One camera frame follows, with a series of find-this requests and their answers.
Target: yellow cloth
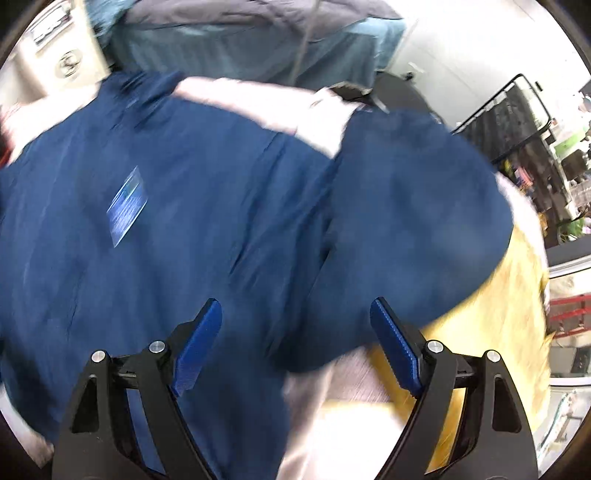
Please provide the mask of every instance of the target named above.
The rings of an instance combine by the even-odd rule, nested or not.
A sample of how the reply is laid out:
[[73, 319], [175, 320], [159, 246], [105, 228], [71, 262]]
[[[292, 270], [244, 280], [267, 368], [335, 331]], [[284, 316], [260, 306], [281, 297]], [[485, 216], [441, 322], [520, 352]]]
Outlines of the yellow cloth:
[[[427, 340], [440, 340], [454, 353], [482, 356], [486, 350], [497, 350], [511, 373], [532, 431], [544, 420], [550, 399], [551, 337], [545, 336], [540, 299], [545, 275], [524, 234], [514, 228], [507, 252], [489, 279], [464, 302], [422, 329]], [[370, 359], [406, 422], [414, 399], [398, 386], [380, 347], [372, 349]], [[463, 400], [464, 391], [454, 391], [429, 471], [447, 463]]]

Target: cable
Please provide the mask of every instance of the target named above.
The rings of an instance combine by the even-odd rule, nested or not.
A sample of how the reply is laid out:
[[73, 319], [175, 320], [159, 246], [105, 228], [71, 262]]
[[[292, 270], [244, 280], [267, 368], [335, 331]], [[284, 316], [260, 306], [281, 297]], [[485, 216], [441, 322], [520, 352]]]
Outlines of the cable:
[[301, 64], [304, 61], [304, 56], [306, 55], [306, 50], [308, 49], [308, 40], [312, 35], [312, 29], [314, 28], [314, 22], [316, 20], [316, 16], [318, 14], [318, 10], [320, 8], [320, 3], [322, 0], [316, 0], [314, 6], [312, 7], [312, 12], [310, 13], [310, 19], [306, 24], [306, 30], [304, 32], [304, 38], [302, 38], [300, 43], [300, 48], [296, 54], [294, 66], [291, 69], [290, 78], [287, 82], [287, 85], [290, 87], [296, 86], [296, 80], [298, 75], [300, 74]]

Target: blue fabric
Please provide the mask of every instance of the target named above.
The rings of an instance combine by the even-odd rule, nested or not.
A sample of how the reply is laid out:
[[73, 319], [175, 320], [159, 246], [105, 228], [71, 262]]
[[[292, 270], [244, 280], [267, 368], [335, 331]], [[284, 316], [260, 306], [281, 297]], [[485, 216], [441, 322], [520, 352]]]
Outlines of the blue fabric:
[[[0, 170], [0, 370], [55, 441], [93, 351], [138, 352], [215, 297], [222, 328], [179, 405], [221, 479], [272, 480], [285, 371], [374, 341], [377, 296], [418, 326], [453, 307], [500, 261], [511, 213], [485, 160], [428, 116], [357, 112], [332, 161], [169, 96], [179, 80], [112, 74]], [[114, 248], [106, 211], [136, 166], [147, 204]]]
[[[339, 82], [371, 87], [404, 32], [404, 20], [367, 18], [311, 42], [297, 86]], [[120, 23], [109, 45], [127, 70], [182, 70], [187, 75], [286, 85], [301, 37], [275, 25], [144, 25]]]
[[335, 162], [328, 255], [286, 354], [291, 369], [334, 358], [344, 319], [339, 343], [364, 337], [377, 297], [417, 326], [448, 312], [490, 276], [513, 228], [490, 164], [430, 115], [356, 112]]

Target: gray cloth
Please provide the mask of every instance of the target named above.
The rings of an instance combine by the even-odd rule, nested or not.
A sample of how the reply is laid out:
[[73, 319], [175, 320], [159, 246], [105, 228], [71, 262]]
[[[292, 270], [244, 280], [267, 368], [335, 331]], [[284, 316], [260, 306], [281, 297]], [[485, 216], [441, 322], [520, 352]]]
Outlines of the gray cloth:
[[[155, 25], [272, 23], [303, 33], [315, 0], [139, 0], [126, 22]], [[312, 30], [318, 40], [366, 17], [397, 19], [384, 0], [323, 0]]]

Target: blue gripper pad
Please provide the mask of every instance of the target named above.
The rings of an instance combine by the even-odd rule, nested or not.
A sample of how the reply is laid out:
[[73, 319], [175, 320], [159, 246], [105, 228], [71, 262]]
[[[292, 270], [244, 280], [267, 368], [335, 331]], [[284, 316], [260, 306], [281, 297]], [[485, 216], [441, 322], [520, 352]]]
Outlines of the blue gripper pad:
[[369, 321], [399, 385], [414, 397], [418, 397], [423, 391], [418, 358], [380, 299], [372, 302], [369, 308]]
[[222, 306], [214, 300], [174, 363], [174, 375], [170, 387], [177, 397], [195, 385], [205, 357], [221, 327]]

